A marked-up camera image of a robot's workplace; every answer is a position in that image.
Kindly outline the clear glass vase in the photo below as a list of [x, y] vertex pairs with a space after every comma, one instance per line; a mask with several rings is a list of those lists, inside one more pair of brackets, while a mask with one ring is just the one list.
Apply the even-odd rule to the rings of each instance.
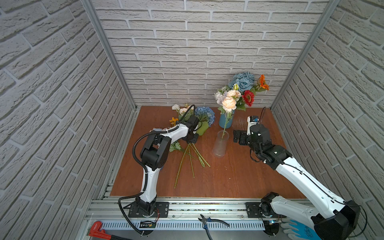
[[229, 133], [225, 130], [219, 131], [212, 150], [216, 157], [221, 158], [225, 155], [228, 141]]

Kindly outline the teal ceramic vase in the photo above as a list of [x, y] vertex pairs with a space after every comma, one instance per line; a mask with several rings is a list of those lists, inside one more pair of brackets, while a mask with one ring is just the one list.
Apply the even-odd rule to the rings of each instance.
[[219, 119], [219, 126], [221, 128], [230, 128], [232, 126], [232, 122], [233, 122], [233, 119], [234, 119], [234, 115], [235, 115], [235, 110], [232, 111], [231, 113], [231, 117], [229, 119], [227, 119], [227, 114], [221, 114], [220, 116], [220, 119]]

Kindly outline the dark blue hydrangea flower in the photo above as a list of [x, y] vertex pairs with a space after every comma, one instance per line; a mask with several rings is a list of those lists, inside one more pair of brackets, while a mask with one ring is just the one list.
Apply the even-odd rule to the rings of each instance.
[[215, 122], [215, 113], [209, 107], [198, 107], [195, 110], [195, 116], [199, 119], [196, 133], [202, 136], [208, 128]]

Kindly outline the peach rose stem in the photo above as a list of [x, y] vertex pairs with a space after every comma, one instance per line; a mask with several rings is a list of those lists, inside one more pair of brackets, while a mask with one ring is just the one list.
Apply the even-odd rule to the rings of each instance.
[[226, 93], [226, 97], [223, 99], [223, 101], [221, 103], [223, 110], [226, 112], [225, 113], [226, 121], [225, 121], [225, 126], [224, 126], [222, 138], [225, 135], [225, 131], [226, 131], [226, 128], [229, 124], [229, 121], [233, 117], [233, 111], [237, 108], [237, 102], [239, 101], [239, 99], [241, 97], [241, 92], [239, 91], [239, 88], [240, 87], [238, 84], [234, 84], [233, 89]]

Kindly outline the red carnation flower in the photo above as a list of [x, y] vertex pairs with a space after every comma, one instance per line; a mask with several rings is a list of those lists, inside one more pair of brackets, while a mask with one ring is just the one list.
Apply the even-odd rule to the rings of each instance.
[[255, 94], [250, 90], [245, 90], [237, 100], [236, 110], [245, 111], [246, 107], [252, 107], [254, 104]]

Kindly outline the light blue rose bouquet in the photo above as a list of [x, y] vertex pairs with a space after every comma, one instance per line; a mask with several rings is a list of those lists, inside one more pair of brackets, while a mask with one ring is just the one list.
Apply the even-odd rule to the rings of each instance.
[[231, 90], [235, 90], [235, 85], [237, 85], [237, 90], [243, 93], [249, 91], [254, 86], [254, 82], [255, 76], [249, 72], [244, 72], [234, 75], [228, 86]]

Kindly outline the orange gerbera flower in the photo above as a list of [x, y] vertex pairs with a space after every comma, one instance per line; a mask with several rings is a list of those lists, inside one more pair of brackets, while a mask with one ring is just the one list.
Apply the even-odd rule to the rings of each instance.
[[270, 87], [269, 85], [266, 83], [266, 79], [265, 79], [265, 76], [264, 75], [261, 75], [257, 81], [254, 82], [254, 85], [253, 87], [251, 88], [251, 91], [255, 94], [255, 93], [260, 93], [260, 92], [264, 92], [264, 91], [269, 91], [270, 90]]

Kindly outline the pink white mixed bouquet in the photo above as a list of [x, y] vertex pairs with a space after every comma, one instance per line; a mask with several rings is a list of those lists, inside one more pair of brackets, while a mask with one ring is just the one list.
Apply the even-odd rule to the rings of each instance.
[[223, 106], [223, 101], [227, 97], [227, 93], [229, 90], [230, 88], [228, 86], [224, 86], [222, 88], [217, 89], [217, 92], [214, 94], [216, 102], [219, 105], [219, 110], [221, 111], [221, 114], [230, 113], [232, 111], [232, 109], [227, 109]]

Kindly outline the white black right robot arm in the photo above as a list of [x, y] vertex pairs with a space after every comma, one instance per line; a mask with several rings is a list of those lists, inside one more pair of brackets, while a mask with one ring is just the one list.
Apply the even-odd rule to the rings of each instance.
[[289, 217], [313, 229], [322, 240], [345, 240], [351, 236], [361, 207], [333, 193], [306, 171], [288, 150], [274, 145], [264, 125], [249, 123], [246, 131], [235, 130], [234, 142], [248, 146], [250, 153], [256, 155], [256, 162], [262, 162], [284, 176], [313, 204], [310, 208], [271, 192], [259, 205], [263, 217]]

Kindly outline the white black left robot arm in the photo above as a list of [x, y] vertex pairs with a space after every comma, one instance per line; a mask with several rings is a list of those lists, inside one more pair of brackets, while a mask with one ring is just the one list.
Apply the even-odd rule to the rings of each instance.
[[159, 173], [168, 159], [171, 144], [180, 139], [195, 143], [199, 136], [196, 133], [198, 124], [198, 117], [191, 116], [186, 122], [169, 129], [152, 130], [140, 138], [146, 139], [140, 158], [136, 156], [136, 147], [133, 147], [133, 157], [144, 169], [142, 189], [135, 199], [144, 216], [151, 216], [155, 212]]

